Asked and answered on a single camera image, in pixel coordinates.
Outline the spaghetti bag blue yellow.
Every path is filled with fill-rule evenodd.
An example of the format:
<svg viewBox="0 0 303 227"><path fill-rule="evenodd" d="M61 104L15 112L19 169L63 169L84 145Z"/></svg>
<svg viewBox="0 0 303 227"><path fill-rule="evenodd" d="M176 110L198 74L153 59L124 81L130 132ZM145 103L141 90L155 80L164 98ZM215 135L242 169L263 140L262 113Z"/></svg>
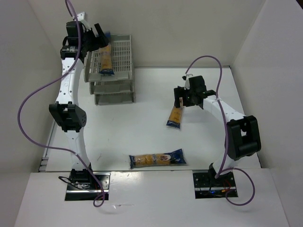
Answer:
<svg viewBox="0 0 303 227"><path fill-rule="evenodd" d="M129 160L130 169L151 166L184 166L187 164L182 149L169 153L129 155Z"/></svg>
<svg viewBox="0 0 303 227"><path fill-rule="evenodd" d="M99 49L99 54L100 54L99 73L103 75L114 75L113 63L112 63L111 33L105 32L105 36L108 39L109 43L106 47Z"/></svg>
<svg viewBox="0 0 303 227"><path fill-rule="evenodd" d="M183 109L183 106L180 108L176 108L174 106L171 110L166 126L180 130Z"/></svg>

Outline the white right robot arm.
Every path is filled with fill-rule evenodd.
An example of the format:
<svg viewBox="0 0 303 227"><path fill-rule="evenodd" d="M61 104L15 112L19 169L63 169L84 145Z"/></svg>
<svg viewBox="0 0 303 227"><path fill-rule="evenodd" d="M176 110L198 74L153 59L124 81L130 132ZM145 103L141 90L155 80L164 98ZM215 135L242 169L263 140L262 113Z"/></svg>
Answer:
<svg viewBox="0 0 303 227"><path fill-rule="evenodd" d="M225 103L214 90L207 90L202 76L186 74L183 87L174 88L175 107L199 106L224 126L224 152L210 164L208 173L218 181L237 165L243 157L261 150L258 121L253 115L245 116Z"/></svg>

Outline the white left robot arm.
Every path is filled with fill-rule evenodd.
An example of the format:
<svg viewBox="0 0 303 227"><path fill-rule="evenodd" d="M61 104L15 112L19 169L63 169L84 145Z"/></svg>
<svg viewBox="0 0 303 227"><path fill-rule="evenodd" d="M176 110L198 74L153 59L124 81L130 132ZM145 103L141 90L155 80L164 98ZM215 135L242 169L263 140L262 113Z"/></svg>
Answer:
<svg viewBox="0 0 303 227"><path fill-rule="evenodd" d="M80 74L87 53L106 47L109 43L100 25L94 26L96 34L92 29L86 29L82 22L71 21L66 24L67 36L60 50L63 78L55 103L49 105L49 112L65 133L72 151L69 178L72 184L97 182L92 175L91 163L85 149L84 127L87 114L79 107L78 102Z"/></svg>

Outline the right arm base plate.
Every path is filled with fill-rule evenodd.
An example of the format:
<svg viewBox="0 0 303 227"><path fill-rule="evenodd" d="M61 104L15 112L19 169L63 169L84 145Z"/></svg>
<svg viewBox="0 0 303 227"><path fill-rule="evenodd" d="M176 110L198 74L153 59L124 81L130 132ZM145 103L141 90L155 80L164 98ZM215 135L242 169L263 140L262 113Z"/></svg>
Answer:
<svg viewBox="0 0 303 227"><path fill-rule="evenodd" d="M238 197L234 175L229 172L218 179L211 179L206 170L193 171L196 199Z"/></svg>

